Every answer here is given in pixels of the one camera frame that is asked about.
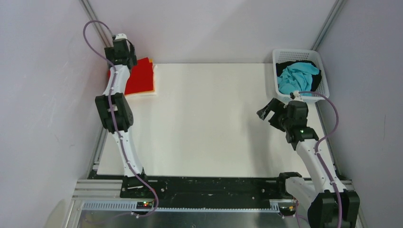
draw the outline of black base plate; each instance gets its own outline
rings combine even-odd
[[[270,199],[291,199],[280,195],[277,178],[216,178],[148,176],[156,191],[159,207],[192,209],[268,209]],[[121,198],[153,199],[150,191],[122,190]]]

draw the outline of cable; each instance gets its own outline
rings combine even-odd
[[[323,169],[325,170],[325,172],[326,172],[326,174],[327,174],[327,177],[328,177],[329,180],[330,180],[330,183],[332,183],[333,189],[335,190],[335,193],[336,193],[336,196],[337,196],[337,203],[338,203],[338,207],[339,207],[339,208],[338,208],[339,216],[338,216],[338,221],[337,221],[337,228],[341,228],[341,222],[342,222],[342,205],[341,205],[340,192],[339,192],[339,189],[337,188],[337,185],[336,185],[336,183],[335,183],[335,179],[333,179],[333,176],[332,176],[332,174],[330,173],[329,168],[326,166],[325,161],[323,160],[322,156],[321,156],[320,153],[319,153],[319,144],[320,144],[323,140],[325,140],[325,139],[329,138],[330,136],[332,136],[333,133],[336,131],[336,129],[337,129],[338,125],[339,125],[339,113],[337,112],[337,109],[336,109],[335,104],[334,104],[331,100],[329,100],[329,98],[325,97],[324,95],[322,95],[322,94],[320,94],[320,93],[317,93],[317,92],[312,92],[312,91],[303,91],[303,92],[299,92],[299,93],[300,93],[300,94],[314,94],[314,95],[323,97],[323,98],[324,98],[327,102],[329,102],[329,104],[333,107],[333,109],[334,109],[334,111],[335,111],[335,114],[336,114],[336,124],[335,124],[335,127],[333,128],[333,130],[332,130],[329,134],[325,135],[323,138],[319,139],[319,141],[316,142],[316,144],[315,144],[315,154],[316,154],[317,158],[319,159],[319,162],[322,164],[322,167],[323,167]]]
[[[299,215],[298,215],[298,205],[299,205],[299,202],[297,201],[297,205],[295,206],[295,215],[297,216],[298,227],[301,228],[301,223],[299,222]]]
[[[108,60],[106,57],[103,57],[103,56],[102,56],[99,52],[97,52],[97,51],[91,46],[91,44],[88,42],[88,39],[87,39],[87,37],[86,37],[86,29],[87,29],[87,26],[88,26],[89,24],[94,23],[94,22],[100,23],[100,24],[102,24],[103,26],[105,26],[105,27],[109,30],[109,32],[110,32],[111,34],[112,34],[112,31],[109,29],[109,27],[108,27],[105,23],[103,23],[103,22],[101,22],[101,21],[99,21],[99,20],[90,20],[89,22],[87,22],[87,23],[84,25],[83,37],[84,37],[84,40],[86,41],[87,45],[89,46],[89,48],[90,48],[92,51],[94,51],[95,54],[97,54],[97,55],[100,56],[103,60],[105,60],[107,63],[109,63],[109,64],[113,67],[113,69],[114,69],[114,75],[113,75],[112,82],[111,82],[111,86],[110,86],[110,90],[109,90],[109,93],[108,93],[109,108],[110,108],[110,110],[113,110],[114,108],[113,108],[113,105],[112,105],[112,98],[111,98],[111,96],[112,96],[112,91],[113,91],[113,87],[114,87],[115,80],[116,80],[117,70],[116,70],[115,65],[114,65],[110,60]],[[115,131],[116,131],[116,133],[117,133],[117,135],[118,135],[118,137],[119,137],[119,139],[120,139],[120,146],[121,146],[121,148],[122,148],[123,156],[124,156],[124,158],[125,158],[125,161],[126,161],[128,167],[129,167],[130,171],[133,172],[133,174],[136,176],[136,178],[137,178],[141,183],[143,183],[143,184],[153,193],[153,195],[154,195],[154,197],[155,197],[155,204],[153,205],[153,209],[152,209],[151,211],[149,211],[147,214],[145,214],[145,215],[139,215],[139,214],[136,214],[136,213],[134,213],[134,212],[130,212],[130,213],[129,213],[129,212],[125,212],[125,213],[119,214],[118,216],[127,215],[127,214],[135,214],[135,215],[137,216],[137,218],[150,216],[150,215],[152,215],[152,214],[155,212],[155,210],[157,210],[157,208],[158,208],[159,199],[158,199],[157,193],[155,192],[155,190],[154,190],[147,182],[145,182],[143,179],[141,179],[141,177],[140,177],[139,175],[137,175],[137,173],[134,171],[133,167],[131,166],[129,160],[127,159],[125,147],[123,146],[123,137],[122,137],[122,135],[120,134],[120,132],[119,132],[119,130],[118,130],[118,127],[117,127],[117,122],[116,122],[115,113],[114,113],[114,112],[111,112],[111,116],[112,116],[112,122],[113,122],[113,125],[114,125],[114,128],[115,128]]]

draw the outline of white table surface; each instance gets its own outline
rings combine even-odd
[[[256,115],[275,95],[272,64],[157,64],[154,74],[157,95],[128,99],[147,175],[309,177],[286,134]],[[308,108],[308,126],[322,137],[317,109]],[[320,148],[332,167],[327,142]],[[97,174],[123,173],[108,133]]]

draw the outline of white wall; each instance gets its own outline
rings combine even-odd
[[[330,139],[369,228],[402,227],[403,1],[348,1],[319,49],[338,107]],[[320,104],[327,129],[332,108]]]
[[[271,62],[274,48],[309,49],[335,0],[91,0],[138,57],[159,63]]]
[[[106,65],[82,38],[86,21],[77,0],[0,3],[0,228],[63,214],[87,169]]]

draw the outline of white plastic basket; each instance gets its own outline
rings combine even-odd
[[[290,95],[282,94],[278,90],[278,82],[277,82],[277,71],[276,71],[276,63],[284,63],[287,61],[297,61],[297,60],[308,60],[315,63],[317,68],[322,71],[322,80],[315,92],[323,94],[325,97],[329,98],[329,88],[327,87],[325,70],[323,69],[322,60],[320,59],[319,53],[312,50],[304,50],[304,49],[274,49],[273,50],[273,69],[274,69],[274,86],[276,89],[277,99],[288,103],[291,101]],[[315,103],[316,101],[323,100],[322,97],[312,95],[312,96],[302,96],[302,99],[306,103]]]

